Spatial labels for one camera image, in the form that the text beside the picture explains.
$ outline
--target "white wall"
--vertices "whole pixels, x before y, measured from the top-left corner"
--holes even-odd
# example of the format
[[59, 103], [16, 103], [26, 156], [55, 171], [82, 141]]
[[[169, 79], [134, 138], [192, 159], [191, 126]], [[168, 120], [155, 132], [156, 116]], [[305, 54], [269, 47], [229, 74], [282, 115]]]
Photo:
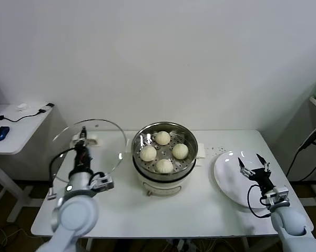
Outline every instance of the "white wall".
[[0, 1], [4, 98], [68, 123], [259, 129], [275, 149], [315, 82], [316, 0]]

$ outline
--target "computer mouse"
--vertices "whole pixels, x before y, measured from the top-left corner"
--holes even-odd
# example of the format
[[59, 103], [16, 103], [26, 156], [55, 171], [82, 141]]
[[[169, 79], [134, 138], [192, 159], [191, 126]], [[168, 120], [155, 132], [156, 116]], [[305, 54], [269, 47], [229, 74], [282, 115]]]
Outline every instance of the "computer mouse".
[[0, 127], [0, 141], [5, 139], [8, 132], [9, 132], [8, 126], [1, 126]]

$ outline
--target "floor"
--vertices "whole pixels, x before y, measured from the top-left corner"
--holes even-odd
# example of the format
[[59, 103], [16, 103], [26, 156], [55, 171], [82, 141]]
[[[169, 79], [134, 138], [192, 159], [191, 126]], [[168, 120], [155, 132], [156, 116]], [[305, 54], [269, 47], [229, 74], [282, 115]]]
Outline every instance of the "floor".
[[[24, 188], [26, 184], [19, 183], [21, 188]], [[299, 197], [313, 197], [314, 192], [307, 186], [307, 185], [296, 185], [294, 186], [294, 190], [298, 194]], [[44, 197], [47, 193], [47, 186], [46, 185], [36, 185], [31, 193], [31, 197], [40, 198]], [[17, 231], [18, 229], [22, 228], [25, 230], [28, 236], [32, 236], [30, 233], [30, 227], [36, 217], [38, 212], [37, 208], [24, 208], [20, 213], [17, 221], [13, 225], [8, 225], [9, 223], [6, 222], [6, 219], [13, 208], [16, 199], [6, 192], [3, 198], [0, 201], [0, 228], [6, 233], [6, 235], [10, 235], [13, 232]], [[306, 211], [308, 212], [309, 216], [311, 217], [314, 223], [314, 231], [313, 234], [316, 237], [316, 207], [306, 207]], [[9, 237], [7, 246], [4, 248], [5, 252], [32, 252], [35, 251], [43, 242], [47, 240], [47, 238], [40, 238], [40, 237], [28, 237], [23, 232], [18, 232], [16, 235], [12, 235]], [[4, 234], [0, 231], [0, 243], [4, 239]], [[261, 237], [253, 237], [248, 238], [249, 244], [252, 245], [257, 242]], [[210, 245], [212, 244], [213, 240], [211, 239], [193, 239], [192, 240], [195, 245], [199, 248], [197, 251], [205, 252]], [[236, 252], [243, 252], [241, 248], [242, 240], [240, 238], [228, 238], [225, 239], [234, 249]], [[85, 245], [87, 239], [82, 239], [79, 241], [82, 245]], [[173, 248], [173, 246], [168, 245], [165, 239], [98, 239], [93, 241], [93, 245], [91, 248], [91, 252], [177, 252], [177, 249]], [[228, 248], [228, 246], [224, 245], [224, 242], [217, 241], [216, 245], [212, 247], [208, 252], [215, 251], [215, 252], [231, 252], [232, 250]], [[266, 252], [281, 252], [281, 244], [278, 243]]]

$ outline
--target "white plate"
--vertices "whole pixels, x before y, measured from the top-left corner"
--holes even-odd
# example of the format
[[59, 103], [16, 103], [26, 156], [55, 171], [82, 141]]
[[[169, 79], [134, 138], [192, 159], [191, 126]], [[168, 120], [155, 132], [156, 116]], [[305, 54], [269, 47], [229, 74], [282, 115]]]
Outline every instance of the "white plate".
[[[226, 152], [221, 154], [214, 165], [214, 176], [221, 190], [236, 203], [248, 207], [247, 195], [251, 185], [255, 185], [255, 181], [250, 181], [240, 173], [238, 158], [242, 160], [245, 167], [253, 170], [263, 167], [256, 156], [256, 153], [248, 153], [245, 151]], [[259, 202], [261, 192], [258, 187], [254, 187], [250, 192], [251, 208], [265, 208]]]

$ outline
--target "white robotic arm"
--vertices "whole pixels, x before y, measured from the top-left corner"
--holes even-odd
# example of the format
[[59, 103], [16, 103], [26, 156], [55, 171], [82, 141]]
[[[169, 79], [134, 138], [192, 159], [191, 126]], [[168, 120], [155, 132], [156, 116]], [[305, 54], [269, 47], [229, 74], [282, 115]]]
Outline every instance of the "white robotic arm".
[[274, 230], [279, 234], [284, 252], [316, 252], [316, 239], [306, 224], [305, 217], [290, 207], [289, 190], [286, 187], [277, 187], [270, 181], [269, 164], [257, 154], [263, 167], [249, 170], [239, 159], [241, 173], [249, 180], [258, 183], [262, 200], [271, 213]]
[[[114, 187], [108, 174], [93, 173], [90, 169], [91, 157], [87, 144], [86, 129], [83, 127], [75, 147], [67, 150], [75, 150], [76, 157], [74, 168], [69, 173], [69, 183], [64, 189], [54, 194], [52, 177], [49, 178], [47, 199], [57, 199], [51, 223], [54, 234], [37, 252], [85, 251], [76, 244], [78, 238], [89, 233], [97, 223], [98, 206], [93, 197]], [[49, 166], [50, 175], [54, 159]]]
[[49, 242], [37, 252], [78, 252], [78, 238], [89, 233], [98, 220], [98, 206], [89, 196], [75, 196], [66, 201], [57, 213], [58, 225]]
[[292, 207], [277, 208], [271, 214], [271, 221], [285, 252], [316, 252], [316, 239], [307, 227], [305, 217]]

